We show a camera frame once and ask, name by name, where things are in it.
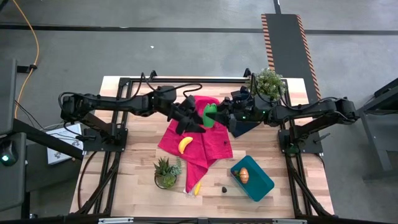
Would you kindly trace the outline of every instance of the banana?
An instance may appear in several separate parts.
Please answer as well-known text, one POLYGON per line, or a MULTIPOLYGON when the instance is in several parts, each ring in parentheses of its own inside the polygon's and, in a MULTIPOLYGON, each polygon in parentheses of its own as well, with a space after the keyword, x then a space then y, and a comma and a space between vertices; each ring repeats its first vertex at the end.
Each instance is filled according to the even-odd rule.
POLYGON ((197 184, 197 187, 195 188, 195 196, 198 195, 200 186, 201 186, 201 183, 199 182, 199 183, 197 184))
POLYGON ((178 144, 178 150, 180 151, 181 154, 184 154, 185 147, 192 142, 193 138, 192 137, 185 137, 180 141, 180 144, 178 144))

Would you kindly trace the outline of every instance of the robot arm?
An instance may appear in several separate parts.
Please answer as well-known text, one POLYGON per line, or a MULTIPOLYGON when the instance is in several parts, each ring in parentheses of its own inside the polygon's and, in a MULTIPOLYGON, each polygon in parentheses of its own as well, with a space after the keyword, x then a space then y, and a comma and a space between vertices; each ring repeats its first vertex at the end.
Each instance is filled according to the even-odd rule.
POLYGON ((274 127, 292 119, 316 118, 306 125, 290 127, 290 140, 294 142, 333 124, 352 124, 359 118, 354 103, 346 98, 325 98, 307 105, 283 106, 271 102, 266 95, 253 97, 243 86, 231 95, 233 99, 226 97, 217 106, 216 113, 206 113, 229 131, 235 130, 238 121, 264 122, 274 127))
POLYGON ((174 86, 159 86, 156 90, 145 95, 132 98, 116 98, 91 94, 62 93, 59 103, 62 109, 61 118, 66 122, 80 121, 87 126, 112 133, 115 127, 95 127, 95 122, 90 122, 93 110, 128 111, 136 116, 147 117, 155 112, 167 116, 167 121, 178 121, 177 134, 186 132, 204 133, 199 124, 202 118, 195 110, 195 99, 189 96, 182 103, 174 103, 177 95, 174 86))

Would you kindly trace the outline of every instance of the wooden table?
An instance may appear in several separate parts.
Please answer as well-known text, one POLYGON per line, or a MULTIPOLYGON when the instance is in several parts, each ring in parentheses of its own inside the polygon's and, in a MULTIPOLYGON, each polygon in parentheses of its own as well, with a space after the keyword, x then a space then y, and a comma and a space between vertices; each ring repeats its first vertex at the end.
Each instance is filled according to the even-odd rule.
MULTIPOLYGON (((104 77, 100 94, 116 96, 120 77, 104 77)), ((289 93, 293 105, 308 103, 304 81, 301 78, 287 78, 289 93)), ((230 92, 236 91, 241 84, 203 84, 203 89, 195 95, 212 96, 220 101, 230 92)), ((183 100, 182 91, 177 90, 177 100, 183 100)), ((139 94, 150 89, 142 84, 139 94)), ((96 111, 95 115, 110 122, 112 112, 96 111)), ((308 119, 300 119, 297 124, 304 124, 308 119)), ((170 190, 162 190, 154 184, 154 162, 167 156, 175 163, 175 156, 161 150, 157 144, 167 126, 166 117, 160 113, 148 118, 130 114, 127 119, 129 135, 127 146, 120 160, 118 180, 114 193, 112 216, 129 217, 217 217, 217 218, 292 218, 294 217, 292 199, 285 158, 280 152, 277 140, 279 128, 261 124, 252 131, 234 139, 229 134, 233 149, 233 159, 222 159, 210 167, 201 180, 199 194, 189 196, 183 193, 185 186, 185 163, 183 173, 170 190), (229 169, 244 156, 250 155, 275 182, 271 190, 260 202, 251 200, 233 180, 229 169), (221 188, 228 191, 224 194, 221 188)), ((97 153, 88 165, 81 186, 81 200, 84 203, 92 194, 100 179, 104 153, 97 153)), ((333 213, 328 184, 321 160, 311 154, 303 154, 303 164, 308 188, 330 213, 333 213)), ((77 210, 77 191, 73 198, 71 212, 77 210)), ((300 208, 304 211, 301 190, 297 191, 300 208)))

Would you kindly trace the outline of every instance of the pink cloth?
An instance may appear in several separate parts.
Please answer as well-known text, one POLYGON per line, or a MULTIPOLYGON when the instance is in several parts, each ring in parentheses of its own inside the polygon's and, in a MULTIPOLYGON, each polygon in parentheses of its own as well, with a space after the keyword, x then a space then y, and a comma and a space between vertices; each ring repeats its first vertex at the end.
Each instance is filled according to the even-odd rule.
MULTIPOLYGON (((219 101, 212 97, 195 96, 195 106, 200 116, 203 116, 205 106, 212 103, 218 104, 219 101)), ((205 133, 183 133, 181 136, 175 133, 177 125, 176 121, 171 121, 158 146, 186 160, 185 190, 189 192, 217 159, 232 158, 232 148, 227 129, 220 123, 216 122, 212 128, 205 128, 205 133), (186 146, 184 154, 181 154, 178 144, 185 137, 192 137, 193 140, 186 146)))

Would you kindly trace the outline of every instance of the gray floor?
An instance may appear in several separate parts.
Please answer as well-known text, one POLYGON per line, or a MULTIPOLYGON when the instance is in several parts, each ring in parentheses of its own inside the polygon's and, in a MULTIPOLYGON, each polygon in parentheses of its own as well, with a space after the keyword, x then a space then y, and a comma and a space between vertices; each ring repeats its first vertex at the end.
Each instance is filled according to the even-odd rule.
MULTIPOLYGON (((375 0, 280 0, 282 13, 300 14, 306 29, 397 30, 398 2, 375 0)), ((272 0, 26 0, 21 7, 34 24, 136 27, 261 28, 261 13, 273 13, 272 0)), ((0 22, 23 23, 12 3, 0 22)), ((97 93, 105 75, 241 76, 246 67, 267 67, 262 34, 37 32, 39 69, 29 81, 22 105, 43 125, 60 121, 62 91, 97 93)), ((307 36, 322 96, 348 96, 357 107, 372 92, 397 78, 397 36, 307 36)), ((0 57, 29 64, 35 56, 30 31, 0 30, 0 57)), ((18 75, 18 82, 25 75, 18 75)), ((20 119, 26 120, 23 113, 20 119)), ((398 183, 364 184, 362 175, 379 164, 360 121, 332 126, 323 142, 326 175, 337 215, 398 222, 398 183)), ((49 187, 32 197, 42 216, 68 213, 75 182, 49 187)), ((0 214, 1 219, 12 212, 0 214)))

